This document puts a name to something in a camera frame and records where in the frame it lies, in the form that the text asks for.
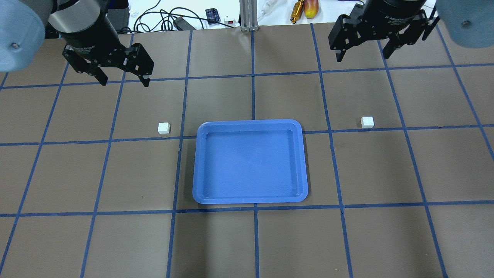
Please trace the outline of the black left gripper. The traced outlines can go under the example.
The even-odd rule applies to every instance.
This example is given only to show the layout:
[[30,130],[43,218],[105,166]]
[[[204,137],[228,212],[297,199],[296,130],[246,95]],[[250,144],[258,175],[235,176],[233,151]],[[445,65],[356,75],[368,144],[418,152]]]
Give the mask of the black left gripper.
[[63,57],[79,74],[86,73],[106,86],[108,76],[102,67],[118,67],[138,77],[144,87],[150,84],[155,62],[141,43],[125,48],[107,18],[99,0],[56,0],[49,23],[65,39]]

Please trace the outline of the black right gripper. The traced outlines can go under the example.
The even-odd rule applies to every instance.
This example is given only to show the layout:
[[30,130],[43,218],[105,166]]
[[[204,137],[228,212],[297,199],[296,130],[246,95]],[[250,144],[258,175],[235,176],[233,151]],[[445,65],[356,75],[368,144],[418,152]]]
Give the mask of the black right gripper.
[[419,37],[425,41],[440,17],[435,17],[437,10],[432,10],[426,18],[424,4],[425,0],[368,0],[356,4],[350,16],[337,18],[328,36],[337,62],[343,60],[348,49],[368,40],[389,39],[382,50],[384,58],[390,58],[404,45],[414,45]]

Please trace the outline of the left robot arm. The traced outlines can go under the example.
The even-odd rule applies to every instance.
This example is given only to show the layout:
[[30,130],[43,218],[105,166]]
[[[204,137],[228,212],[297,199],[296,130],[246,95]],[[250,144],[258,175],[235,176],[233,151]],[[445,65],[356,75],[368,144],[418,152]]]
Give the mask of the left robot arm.
[[51,25],[66,45],[63,57],[79,74],[105,86],[102,68],[118,68],[150,84],[154,62],[144,46],[125,47],[108,19],[109,0],[2,0],[0,2],[1,71],[28,67]]

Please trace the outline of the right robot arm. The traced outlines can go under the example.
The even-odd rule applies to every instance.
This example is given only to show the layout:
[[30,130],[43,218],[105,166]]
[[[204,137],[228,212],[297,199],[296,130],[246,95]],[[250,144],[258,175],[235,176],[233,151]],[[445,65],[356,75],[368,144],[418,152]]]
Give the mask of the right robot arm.
[[458,45],[478,49],[493,45],[492,0],[437,0],[427,16],[424,0],[368,0],[341,14],[328,35],[330,49],[341,62],[348,49],[387,39],[385,59],[405,45],[426,40],[439,22]]

